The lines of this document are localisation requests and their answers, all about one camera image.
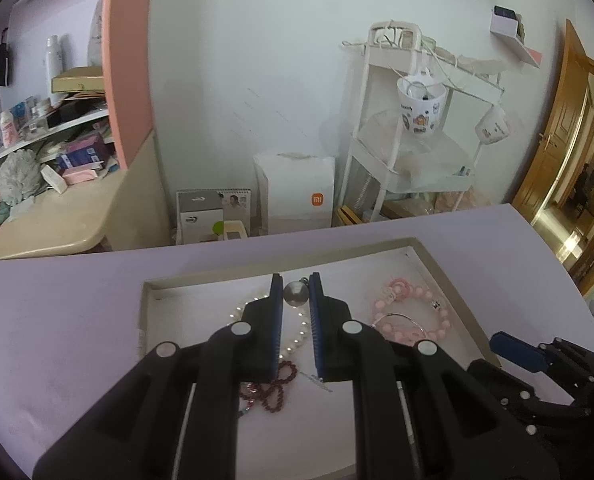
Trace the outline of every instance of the pink bead bracelet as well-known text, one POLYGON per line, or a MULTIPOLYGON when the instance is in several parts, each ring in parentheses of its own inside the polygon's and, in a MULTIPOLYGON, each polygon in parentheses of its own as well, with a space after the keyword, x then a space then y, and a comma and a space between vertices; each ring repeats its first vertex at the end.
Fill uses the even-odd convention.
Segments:
POLYGON ((448 320, 450 313, 447 308, 441 306, 439 301, 435 300, 435 295, 432 291, 422 288, 421 286, 413 286, 403 278, 396 278, 388 284, 383 292, 383 298, 375 301, 375 309, 378 313, 375 316, 373 327, 377 328, 385 338, 393 338, 397 343, 414 346, 422 339, 438 341, 446 337, 446 333, 451 327, 450 320, 448 320), (387 306, 395 302, 402 302, 406 298, 418 298, 420 300, 428 301, 439 315, 439 328, 435 330, 424 330, 419 323, 411 319, 411 317, 405 316, 405 314, 384 312, 384 309, 386 309, 387 306), (391 323, 383 323, 379 325, 383 319, 390 316, 404 317, 414 324, 414 328, 395 329, 391 323))

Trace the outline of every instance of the wooden door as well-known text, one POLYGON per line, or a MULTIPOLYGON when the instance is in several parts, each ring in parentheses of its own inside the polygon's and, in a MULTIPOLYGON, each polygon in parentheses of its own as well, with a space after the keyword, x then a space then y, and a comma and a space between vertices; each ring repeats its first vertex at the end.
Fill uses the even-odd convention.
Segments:
POLYGON ((580 123, 588 88, 588 64, 584 46, 570 20, 566 20, 566 44, 550 119, 530 169, 512 206, 528 221, 537 215, 566 158, 568 144, 580 123))

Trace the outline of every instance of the pink wall panel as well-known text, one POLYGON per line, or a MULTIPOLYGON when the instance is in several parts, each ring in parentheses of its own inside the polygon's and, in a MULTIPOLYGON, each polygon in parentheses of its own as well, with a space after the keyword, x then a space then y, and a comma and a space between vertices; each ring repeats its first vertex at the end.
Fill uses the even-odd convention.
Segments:
POLYGON ((152 130, 148 76, 150 0, 104 0, 103 66, 110 124, 122 168, 152 130))

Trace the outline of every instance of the silver bangle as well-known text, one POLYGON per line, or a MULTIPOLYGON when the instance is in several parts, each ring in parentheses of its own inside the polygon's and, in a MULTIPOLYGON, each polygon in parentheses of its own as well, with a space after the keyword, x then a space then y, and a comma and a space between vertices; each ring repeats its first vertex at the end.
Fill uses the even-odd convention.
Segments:
POLYGON ((386 319, 387 317, 405 317, 406 319, 408 319, 414 326, 416 326, 419 330, 421 330, 421 333, 424 335, 424 337, 426 339, 428 339, 428 334, 426 333, 426 330, 424 330, 424 327, 422 327, 418 322, 416 322, 414 319, 412 319, 411 317, 406 316, 406 314, 396 314, 395 312, 392 312, 390 314, 382 314, 381 317, 379 317, 379 319, 376 319, 375 322, 371 325, 371 327, 373 328, 377 328, 377 323, 386 319))

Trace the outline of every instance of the door handle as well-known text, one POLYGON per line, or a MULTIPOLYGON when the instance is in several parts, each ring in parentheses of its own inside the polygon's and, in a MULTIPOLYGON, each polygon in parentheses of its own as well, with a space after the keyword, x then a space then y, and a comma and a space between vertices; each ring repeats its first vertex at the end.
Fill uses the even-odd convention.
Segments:
POLYGON ((548 136, 546 136, 546 134, 539 134, 539 139, 541 139, 541 142, 543 142, 544 140, 546 142, 544 142, 544 150, 548 147, 549 143, 550 143, 550 138, 552 137, 552 132, 548 134, 548 136))

